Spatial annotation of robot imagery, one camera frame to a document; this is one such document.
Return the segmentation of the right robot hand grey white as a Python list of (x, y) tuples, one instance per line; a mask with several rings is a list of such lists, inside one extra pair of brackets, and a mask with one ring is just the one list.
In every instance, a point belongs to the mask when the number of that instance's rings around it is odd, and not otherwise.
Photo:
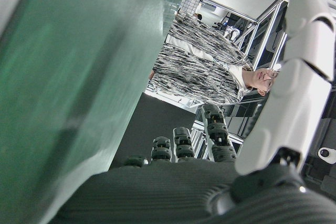
[(335, 223), (335, 203), (300, 177), (334, 77), (335, 22), (326, 0), (290, 0), (284, 64), (236, 152), (222, 116), (206, 106), (214, 159), (153, 159), (90, 177), (52, 223)]

